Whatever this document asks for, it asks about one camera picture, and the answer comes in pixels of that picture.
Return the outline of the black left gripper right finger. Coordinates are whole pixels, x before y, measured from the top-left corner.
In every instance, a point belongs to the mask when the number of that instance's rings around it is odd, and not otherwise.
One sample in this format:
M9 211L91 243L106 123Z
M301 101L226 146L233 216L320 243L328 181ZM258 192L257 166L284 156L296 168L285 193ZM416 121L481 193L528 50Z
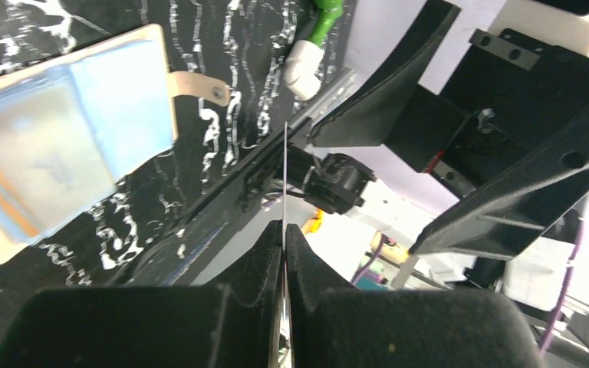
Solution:
M541 367L522 313L482 290L362 291L285 230L296 367Z

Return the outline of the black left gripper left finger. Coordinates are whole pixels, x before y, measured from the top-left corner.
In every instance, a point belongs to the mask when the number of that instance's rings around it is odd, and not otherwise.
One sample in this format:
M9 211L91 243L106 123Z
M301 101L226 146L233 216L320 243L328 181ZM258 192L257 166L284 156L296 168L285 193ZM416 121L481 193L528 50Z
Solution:
M201 286L37 293L0 345L0 367L275 367L282 223Z

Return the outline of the white credit card grey stripe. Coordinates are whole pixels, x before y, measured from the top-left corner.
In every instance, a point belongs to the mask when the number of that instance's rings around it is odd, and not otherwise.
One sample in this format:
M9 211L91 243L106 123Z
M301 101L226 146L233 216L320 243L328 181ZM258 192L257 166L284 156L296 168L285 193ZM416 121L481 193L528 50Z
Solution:
M286 251L286 234L287 234L287 197L288 197L288 122L284 122L284 142L283 142L283 168L282 168L282 230L281 230L281 245L282 255L284 256L284 280L283 280L283 311L281 331L284 333L285 341L288 344L288 349L291 349L291 321L290 321L290 301L288 296L288 281L287 281L287 251Z

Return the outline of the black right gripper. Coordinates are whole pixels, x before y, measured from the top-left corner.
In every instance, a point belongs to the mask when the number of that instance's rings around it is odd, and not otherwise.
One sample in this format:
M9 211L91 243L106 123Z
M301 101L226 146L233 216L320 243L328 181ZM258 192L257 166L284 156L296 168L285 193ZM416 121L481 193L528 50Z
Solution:
M466 196L423 229L411 254L509 260L589 193L589 57L509 28L476 30L439 94L417 87L459 13L447 1L425 2L384 62L315 124L310 140L319 147L386 140L413 170Z

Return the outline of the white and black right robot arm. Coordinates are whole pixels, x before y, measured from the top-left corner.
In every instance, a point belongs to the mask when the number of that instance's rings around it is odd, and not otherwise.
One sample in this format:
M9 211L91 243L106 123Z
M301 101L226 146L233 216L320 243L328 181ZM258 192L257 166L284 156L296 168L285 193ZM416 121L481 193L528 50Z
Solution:
M589 193L589 1L507 1L440 93L419 79L458 8L428 1L365 84L312 130L388 147L459 197L411 252L508 260Z

